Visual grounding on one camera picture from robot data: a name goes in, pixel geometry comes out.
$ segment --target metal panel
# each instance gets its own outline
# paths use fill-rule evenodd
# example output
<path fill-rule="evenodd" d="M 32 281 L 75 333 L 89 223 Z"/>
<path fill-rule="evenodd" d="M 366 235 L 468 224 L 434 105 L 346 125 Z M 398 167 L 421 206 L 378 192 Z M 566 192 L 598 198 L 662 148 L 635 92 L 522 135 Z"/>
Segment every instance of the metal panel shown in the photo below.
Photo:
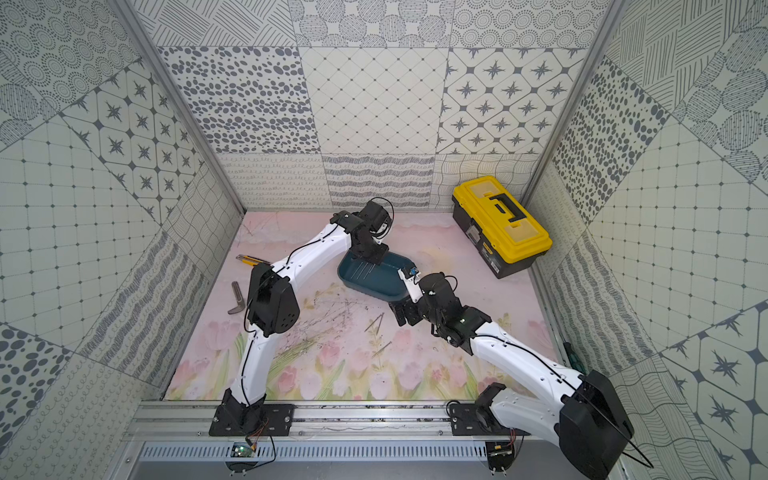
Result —
<path fill-rule="evenodd" d="M 210 462 L 232 458 L 242 442 L 145 442 L 142 462 Z M 276 462 L 467 462 L 485 460 L 485 443 L 479 440 L 276 440 Z M 254 457 L 238 462 L 267 462 L 275 457 L 272 444 L 262 439 Z"/>

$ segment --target patterned wall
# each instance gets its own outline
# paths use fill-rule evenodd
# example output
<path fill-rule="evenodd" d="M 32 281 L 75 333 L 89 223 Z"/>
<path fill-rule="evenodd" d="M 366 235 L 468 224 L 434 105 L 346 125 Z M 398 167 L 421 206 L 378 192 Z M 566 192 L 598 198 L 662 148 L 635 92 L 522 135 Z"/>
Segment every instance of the patterned wall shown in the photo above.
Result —
<path fill-rule="evenodd" d="M 768 474 L 766 15 L 632 1 L 531 201 L 556 320 L 657 466 L 637 478 Z"/>
<path fill-rule="evenodd" d="M 3 12 L 0 478 L 100 478 L 240 215 L 105 2 Z"/>
<path fill-rule="evenodd" d="M 522 195 L 608 3 L 133 0 L 241 200 L 294 210 Z"/>

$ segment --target black cable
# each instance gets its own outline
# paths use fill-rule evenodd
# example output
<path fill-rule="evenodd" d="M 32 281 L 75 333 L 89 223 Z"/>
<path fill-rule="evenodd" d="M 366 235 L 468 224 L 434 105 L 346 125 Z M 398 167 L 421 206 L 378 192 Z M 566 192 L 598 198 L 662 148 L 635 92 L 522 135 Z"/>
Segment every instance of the black cable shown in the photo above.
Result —
<path fill-rule="evenodd" d="M 518 447 L 518 452 L 515 454 L 515 460 L 520 456 L 520 451 L 523 449 L 523 442 L 525 442 L 525 435 L 520 435 L 520 446 Z"/>
<path fill-rule="evenodd" d="M 542 360 L 541 358 L 539 358 L 539 356 L 538 356 L 538 355 L 536 355 L 535 353 L 533 353 L 531 350 L 529 350 L 529 349 L 525 348 L 524 346 L 521 346 L 521 345 L 517 345 L 517 344 L 515 344 L 515 343 L 512 343 L 512 342 L 509 342 L 509 341 L 507 341 L 507 340 L 505 340 L 505 339 L 501 339 L 501 338 L 497 337 L 496 335 L 487 335 L 487 334 L 484 334 L 484 333 L 481 333 L 481 334 L 479 334 L 479 335 L 475 335 L 475 337 L 478 337 L 478 336 L 487 336 L 487 337 L 489 337 L 489 338 L 492 338 L 492 339 L 496 339 L 496 340 L 498 340 L 499 342 L 505 343 L 505 344 L 507 344 L 507 345 L 510 345 L 510 346 L 514 346 L 514 347 L 517 347 L 517 348 L 519 348 L 520 350 L 523 350 L 524 352 L 528 352 L 528 353 L 530 353 L 531 355 L 533 355 L 533 357 L 535 357 L 535 358 L 536 358 L 536 359 L 537 359 L 539 362 L 541 362 L 541 363 L 542 363 L 542 364 L 543 364 L 545 367 L 547 367 L 547 368 L 549 369 L 549 371 L 550 371 L 550 372 L 552 372 L 552 373 L 553 373 L 553 374 L 554 374 L 556 377 L 558 377 L 560 380 L 562 380 L 562 382 L 563 382 L 563 383 L 565 383 L 565 385 L 567 385 L 567 386 L 571 387 L 571 388 L 573 389 L 574 393 L 578 393 L 578 395 L 580 395 L 580 396 L 581 396 L 581 398 L 583 398 L 583 399 L 585 400 L 585 402 L 587 402 L 589 405 L 591 405 L 591 406 L 592 406 L 592 408 L 594 408 L 594 409 L 595 409 L 595 411 L 597 411 L 597 413 L 599 413 L 599 414 L 600 414 L 600 416 L 602 416 L 602 417 L 605 419 L 605 421 L 606 421 L 606 422 L 608 422 L 608 424 L 609 424 L 609 425 L 611 425 L 611 426 L 612 426 L 612 427 L 613 427 L 613 428 L 614 428 L 614 429 L 615 429 L 617 432 L 619 432 L 619 435 L 621 435 L 622 437 L 624 437 L 624 440 L 626 440 L 626 441 L 627 441 L 627 443 L 629 443 L 630 445 L 632 445 L 632 448 L 634 448 L 635 450 L 637 450 L 637 451 L 640 453 L 640 455 L 643 457 L 643 460 L 645 460 L 647 463 L 643 463 L 643 462 L 641 462 L 640 460 L 638 460 L 637 458 L 633 457 L 632 455 L 629 455 L 629 454 L 628 454 L 628 453 L 626 453 L 626 452 L 622 452 L 622 453 L 621 453 L 622 455 L 626 455 L 627 457 L 629 457 L 629 458 L 632 458 L 634 461 L 636 461 L 637 463 L 641 464 L 642 466 L 644 466 L 644 467 L 646 467 L 646 468 L 654 468 L 654 464 L 653 464 L 653 463 L 651 463 L 651 462 L 650 462 L 650 460 L 648 459 L 648 457 L 647 457 L 647 456 L 645 456 L 645 454 L 644 454 L 644 453 L 643 453 L 643 452 L 642 452 L 642 451 L 641 451 L 641 450 L 640 450 L 640 449 L 637 447 L 637 445 L 635 445 L 635 444 L 634 444 L 634 442 L 632 442 L 632 440 L 631 440 L 629 437 L 627 437 L 627 436 L 624 434 L 624 432 L 622 432 L 622 431 L 619 429 L 618 425 L 616 425 L 616 424 L 615 424 L 613 421 L 611 421 L 611 419 L 609 419 L 609 418 L 608 418 L 608 417 L 607 417 L 607 416 L 606 416 L 606 415 L 605 415 L 605 414 L 604 414 L 604 413 L 603 413 L 603 412 L 602 412 L 602 411 L 601 411 L 601 410 L 600 410 L 600 409 L 599 409 L 599 408 L 598 408 L 598 407 L 597 407 L 597 406 L 596 406 L 594 403 L 592 403 L 592 401 L 591 401 L 590 399 L 588 399 L 588 398 L 587 398 L 587 397 L 586 397 L 584 394 L 582 394 L 582 393 L 579 393 L 579 392 L 576 390 L 576 387 L 574 387 L 573 385 L 571 385 L 571 384 L 570 384 L 570 383 L 569 383 L 569 382 L 568 382 L 568 381 L 567 381 L 565 378 L 563 378 L 563 376 L 561 376 L 559 373 L 555 372 L 555 371 L 552 369 L 552 367 L 550 367 L 550 366 L 549 366 L 549 364 L 548 364 L 548 363 L 546 363 L 544 360 Z M 593 386 L 592 384 L 590 384 L 589 382 L 586 382 L 586 381 L 584 381 L 584 380 L 582 380 L 582 382 L 584 382 L 584 383 L 587 383 L 587 385 Z"/>
<path fill-rule="evenodd" d="M 384 200 L 384 201 L 385 201 L 386 203 L 388 203 L 388 204 L 389 204 L 389 206 L 392 208 L 392 216 L 389 218 L 389 225 L 387 225 L 387 228 L 386 228 L 386 230 L 384 231 L 384 233 L 382 233 L 382 234 L 380 234 L 380 235 L 373 235 L 375 238 L 378 238 L 379 240 L 381 240 L 382 238 L 386 237 L 386 235 L 387 235 L 387 234 L 389 233 L 389 231 L 392 229 L 392 224 L 393 224 L 393 223 L 395 223 L 395 206 L 394 206 L 394 205 L 392 205 L 392 202 L 390 202 L 390 201 L 389 201 L 389 199 L 387 199 L 387 198 L 384 198 L 384 197 L 374 197 L 374 198 L 372 198 L 371 200 L 376 200 L 377 198 L 378 198 L 379 200 Z"/>
<path fill-rule="evenodd" d="M 243 329 L 244 329 L 246 332 L 248 332 L 248 333 L 253 333 L 253 332 L 255 332 L 255 331 L 256 331 L 256 330 L 248 330 L 248 328 L 247 328 L 247 324 L 246 324 L 246 321 L 248 320 L 248 312 L 250 312 L 250 304 L 251 304 L 251 303 L 253 303 L 253 300 L 254 300 L 254 299 L 255 299 L 255 298 L 258 296 L 258 294 L 259 294 L 259 290 L 261 290 L 261 287 L 262 287 L 262 286 L 264 286 L 264 284 L 267 282 L 267 280 L 269 280 L 269 279 L 270 279 L 270 278 L 272 278 L 273 276 L 277 275 L 278 273 L 282 272 L 282 271 L 283 271 L 283 270 L 284 270 L 286 267 L 287 267 L 287 268 L 290 268 L 290 266 L 288 266 L 288 264 L 290 263 L 290 257 L 291 257 L 291 256 L 292 256 L 292 255 L 293 255 L 293 254 L 294 254 L 296 251 L 298 251 L 299 249 L 302 249 L 302 248 L 304 248 L 304 247 L 306 247 L 306 246 L 308 246 L 308 245 L 312 245 L 313 243 L 317 243 L 317 242 L 320 242 L 321 240 L 325 240 L 327 237 L 329 237 L 329 236 L 330 236 L 330 234 L 331 234 L 331 233 L 335 232 L 337 228 L 339 228 L 339 224 L 338 224 L 338 223 L 337 223 L 337 224 L 336 224 L 336 226 L 333 228 L 333 230 L 331 230 L 330 232 L 328 232 L 328 233 L 327 233 L 325 236 L 323 236 L 323 237 L 320 237 L 320 238 L 318 238 L 317 240 L 311 241 L 311 242 L 309 242 L 309 243 L 305 243 L 305 244 L 304 244 L 304 245 L 302 245 L 301 247 L 297 247 L 297 248 L 294 248 L 294 249 L 293 249 L 293 252 L 291 252 L 291 253 L 289 253 L 289 254 L 288 254 L 288 258 L 286 258 L 286 262 L 285 262 L 285 264 L 284 264 L 282 267 L 280 267 L 280 269 L 279 269 L 278 271 L 276 271 L 276 272 L 272 273 L 271 275 L 267 276 L 267 277 L 266 277 L 264 280 L 261 280 L 261 283 L 259 283 L 259 288 L 257 288 L 257 289 L 256 289 L 256 292 L 255 292 L 255 293 L 254 293 L 254 295 L 251 297 L 251 299 L 248 301 L 248 305 L 246 306 L 246 309 L 245 309 L 245 316 L 243 317 Z M 253 339 L 252 339 L 252 340 L 250 341 L 250 343 L 248 344 L 248 352 L 245 354 L 245 361 L 243 362 L 243 368 L 240 370 L 240 389 L 243 391 L 243 397 L 245 398 L 245 403 L 246 403 L 246 404 L 248 404 L 248 406 L 250 406 L 250 402 L 248 402 L 248 396 L 245 394 L 245 381 L 244 381 L 244 376 L 245 376 L 245 365 L 247 365 L 247 363 L 248 363 L 248 356 L 250 355 L 250 347 L 252 347 L 252 346 L 253 346 Z"/>
<path fill-rule="evenodd" d="M 456 278 L 453 275 L 445 275 L 445 278 L 452 278 L 452 279 L 456 280 L 456 286 L 453 287 L 453 291 L 455 292 L 456 289 L 458 288 L 458 278 Z"/>
<path fill-rule="evenodd" d="M 272 438 L 272 435 L 270 435 L 270 442 L 272 442 L 272 459 L 269 460 L 268 462 L 260 463 L 259 465 L 256 465 L 253 468 L 263 467 L 277 460 L 277 449 L 275 448 L 275 440 Z"/>

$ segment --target yellow toolbox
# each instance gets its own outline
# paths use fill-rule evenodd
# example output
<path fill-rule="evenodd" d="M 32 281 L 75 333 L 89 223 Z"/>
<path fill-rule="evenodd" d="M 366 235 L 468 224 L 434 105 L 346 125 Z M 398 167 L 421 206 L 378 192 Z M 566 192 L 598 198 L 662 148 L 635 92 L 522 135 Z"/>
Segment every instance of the yellow toolbox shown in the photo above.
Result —
<path fill-rule="evenodd" d="M 457 186 L 453 204 L 453 219 L 497 278 L 530 267 L 552 246 L 549 233 L 490 175 Z"/>

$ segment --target wire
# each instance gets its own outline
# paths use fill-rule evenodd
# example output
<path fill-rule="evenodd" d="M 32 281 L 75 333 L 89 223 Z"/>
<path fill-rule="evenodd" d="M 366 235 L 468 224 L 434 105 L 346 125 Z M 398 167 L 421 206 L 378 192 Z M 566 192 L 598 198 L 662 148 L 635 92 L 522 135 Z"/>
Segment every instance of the wire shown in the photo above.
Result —
<path fill-rule="evenodd" d="M 458 278 L 456 278 L 453 275 L 445 275 L 445 278 L 452 278 L 452 279 L 456 280 L 456 286 L 453 287 L 453 291 L 455 292 L 456 289 L 458 288 Z"/>
<path fill-rule="evenodd" d="M 523 442 L 525 442 L 525 435 L 520 437 L 520 446 L 518 447 L 518 452 L 515 454 L 515 460 L 517 460 L 518 456 L 520 456 L 520 451 L 523 449 Z"/>
<path fill-rule="evenodd" d="M 297 247 L 297 248 L 294 248 L 294 249 L 293 249 L 293 251 L 292 251 L 291 253 L 289 253 L 289 254 L 288 254 L 288 258 L 286 258 L 286 262 L 285 262 L 285 264 L 283 264 L 283 266 L 282 266 L 282 267 L 280 267 L 280 268 L 278 269 L 278 271 L 276 271 L 276 272 L 272 272 L 270 275 L 267 275 L 267 276 L 266 276 L 266 278 L 265 278 L 264 280 L 261 280 L 261 283 L 259 283 L 259 287 L 256 289 L 256 292 L 254 292 L 253 296 L 252 296 L 252 297 L 250 298 L 250 300 L 248 301 L 248 305 L 247 305 L 247 306 L 246 306 L 246 308 L 245 308 L 245 315 L 243 316 L 243 329 L 244 329 L 246 332 L 248 332 L 248 333 L 253 333 L 253 332 L 256 332 L 256 330 L 248 330 L 248 328 L 247 328 L 247 320 L 248 320 L 248 313 L 250 312 L 250 305 L 251 305 L 251 303 L 253 303 L 253 300 L 254 300 L 254 299 L 256 299 L 256 297 L 257 297 L 257 296 L 259 296 L 259 291 L 261 290 L 261 287 L 262 287 L 262 286 L 264 286 L 264 284 L 265 284 L 265 283 L 266 283 L 266 282 L 267 282 L 267 281 L 268 281 L 270 278 L 272 278 L 273 276 L 275 276 L 275 275 L 277 275 L 278 273 L 280 273 L 280 272 L 282 272 L 283 270 L 285 270 L 285 268 L 286 268 L 286 267 L 287 267 L 287 268 L 290 268 L 290 266 L 289 266 L 289 263 L 290 263 L 290 257 L 292 257 L 294 253 L 296 253 L 298 250 L 301 250 L 301 249 L 302 249 L 302 248 L 304 248 L 304 247 L 307 247 L 307 246 L 309 246 L 309 245 L 312 245 L 313 243 L 317 243 L 317 242 L 320 242 L 320 241 L 322 241 L 322 240 L 325 240 L 326 238 L 328 238 L 328 237 L 330 236 L 330 234 L 331 234 L 331 233 L 335 232 L 337 228 L 339 228 L 339 224 L 338 224 L 338 223 L 337 223 L 337 224 L 336 224 L 336 226 L 333 228 L 333 230 L 331 230 L 330 232 L 328 232 L 328 233 L 327 233 L 326 235 L 324 235 L 323 237 L 320 237 L 320 238 L 318 238 L 317 240 L 313 240 L 313 241 L 311 241 L 311 242 L 309 242 L 309 243 L 305 243 L 305 244 L 304 244 L 304 245 L 302 245 L 301 247 Z M 251 339 L 250 343 L 248 344 L 248 352 L 245 354 L 245 361 L 243 361 L 243 368 L 240 370 L 240 390 L 242 390 L 242 391 L 243 391 L 243 397 L 245 398 L 245 403 L 246 403 L 248 406 L 250 406 L 250 402 L 248 401 L 248 396 L 245 394 L 245 381 L 244 381 L 244 379 L 245 379 L 245 365 L 247 365 L 247 364 L 248 364 L 248 356 L 250 355 L 250 347 L 252 347 L 252 346 L 253 346 L 253 341 L 254 341 L 254 340 L 255 340 L 255 339 Z"/>
<path fill-rule="evenodd" d="M 616 425 L 616 424 L 615 424 L 613 421 L 611 421 L 611 419 L 609 419 L 609 418 L 608 418 L 608 417 L 607 417 L 607 416 L 606 416 L 606 415 L 605 415 L 605 414 L 604 414 L 604 413 L 603 413 L 603 412 L 602 412 L 602 411 L 601 411 L 601 410 L 600 410 L 600 409 L 599 409 L 599 408 L 598 408 L 598 407 L 597 407 L 597 406 L 596 406 L 594 403 L 592 403 L 592 401 L 591 401 L 590 399 L 588 399 L 588 398 L 587 398 L 587 397 L 586 397 L 586 396 L 585 396 L 583 393 L 579 393 L 579 391 L 577 391 L 577 390 L 576 390 L 576 387 L 574 387 L 573 385 L 571 385 L 571 384 L 570 384 L 570 383 L 569 383 L 569 382 L 568 382 L 568 381 L 567 381 L 567 380 L 566 380 L 566 379 L 565 379 L 565 378 L 564 378 L 562 375 L 560 375 L 559 373 L 555 372 L 555 371 L 552 369 L 552 367 L 550 367 L 550 366 L 549 366 L 549 364 L 548 364 L 548 363 L 546 363 L 544 360 L 542 360 L 541 358 L 539 358 L 539 356 L 538 356 L 538 355 L 536 355 L 535 353 L 533 353 L 531 350 L 529 350 L 529 349 L 525 348 L 524 346 L 521 346 L 521 345 L 517 345 L 517 344 L 515 344 L 515 343 L 512 343 L 512 342 L 508 342 L 507 340 L 505 340 L 505 339 L 501 339 L 501 338 L 497 337 L 496 335 L 487 335 L 487 334 L 484 334 L 484 333 L 481 333 L 481 334 L 479 334 L 479 335 L 475 335 L 475 337 L 478 337 L 478 336 L 487 336 L 487 337 L 489 337 L 489 338 L 497 339 L 499 342 L 502 342 L 502 343 L 506 343 L 507 345 L 510 345 L 510 346 L 514 346 L 514 347 L 517 347 L 517 348 L 519 348 L 520 350 L 523 350 L 524 352 L 528 352 L 528 353 L 530 353 L 531 355 L 533 355 L 533 357 L 535 357 L 535 358 L 536 358 L 536 359 L 537 359 L 539 362 L 541 362 L 541 363 L 542 363 L 542 364 L 543 364 L 545 367 L 547 367 L 547 369 L 549 369 L 549 371 L 550 371 L 550 372 L 552 372 L 552 373 L 553 373 L 553 374 L 554 374 L 556 377 L 558 377 L 560 380 L 562 380 L 562 382 L 563 382 L 563 383 L 565 383 L 565 385 L 567 385 L 567 386 L 571 387 L 571 388 L 573 389 L 574 393 L 577 393 L 578 395 L 580 395 L 580 396 L 581 396 L 581 398 L 583 398 L 583 399 L 585 400 L 585 402 L 586 402 L 586 403 L 588 403 L 589 405 L 591 405 L 591 406 L 592 406 L 592 408 L 594 408 L 594 409 L 595 409 L 595 411 L 596 411 L 597 413 L 599 413 L 599 414 L 600 414 L 600 416 L 601 416 L 601 417 L 603 417 L 603 418 L 605 419 L 605 421 L 606 421 L 606 422 L 608 422 L 608 424 L 609 424 L 609 425 L 611 425 L 611 426 L 612 426 L 612 427 L 613 427 L 613 428 L 614 428 L 614 429 L 615 429 L 617 432 L 619 432 L 619 435 L 621 435 L 622 437 L 624 437 L 624 440 L 626 440 L 626 441 L 627 441 L 627 443 L 629 443 L 630 445 L 632 445 L 632 447 L 633 447 L 635 450 L 637 450 L 637 452 L 638 452 L 638 453 L 640 453 L 640 455 L 643 457 L 643 460 L 645 460 L 647 463 L 643 463 L 643 462 L 641 462 L 640 460 L 638 460 L 637 458 L 633 457 L 632 455 L 629 455 L 629 454 L 628 454 L 628 453 L 626 453 L 626 452 L 622 452 L 622 453 L 621 453 L 622 455 L 626 455 L 627 457 L 629 457 L 629 458 L 632 458 L 634 461 L 636 461 L 637 463 L 640 463 L 640 464 L 641 464 L 642 466 L 644 466 L 644 467 L 647 467 L 647 468 L 654 468 L 654 464 L 653 464 L 653 463 L 651 463 L 651 462 L 650 462 L 650 460 L 648 459 L 648 457 L 647 457 L 647 456 L 645 456 L 645 454 L 642 452 L 642 450 L 640 450 L 640 448 L 638 448 L 638 447 L 637 447 L 637 445 L 635 445 L 635 444 L 634 444 L 634 442 L 632 442 L 632 440 L 631 440 L 629 437 L 627 437 L 627 436 L 624 434 L 624 432 L 622 432 L 622 431 L 619 429 L 618 425 Z M 582 382 L 584 382 L 584 383 L 587 383 L 587 385 L 593 386 L 592 384 L 590 384 L 589 382 L 586 382 L 585 380 L 582 380 Z"/>
<path fill-rule="evenodd" d="M 392 205 L 392 202 L 390 202 L 389 199 L 384 198 L 384 197 L 374 197 L 371 200 L 376 200 L 377 198 L 379 200 L 384 200 L 392 208 L 392 216 L 389 218 L 389 225 L 387 225 L 387 228 L 384 231 L 384 233 L 381 233 L 380 235 L 373 235 L 375 238 L 378 238 L 379 240 L 381 240 L 382 238 L 387 236 L 389 231 L 392 229 L 392 224 L 395 223 L 395 206 Z"/>

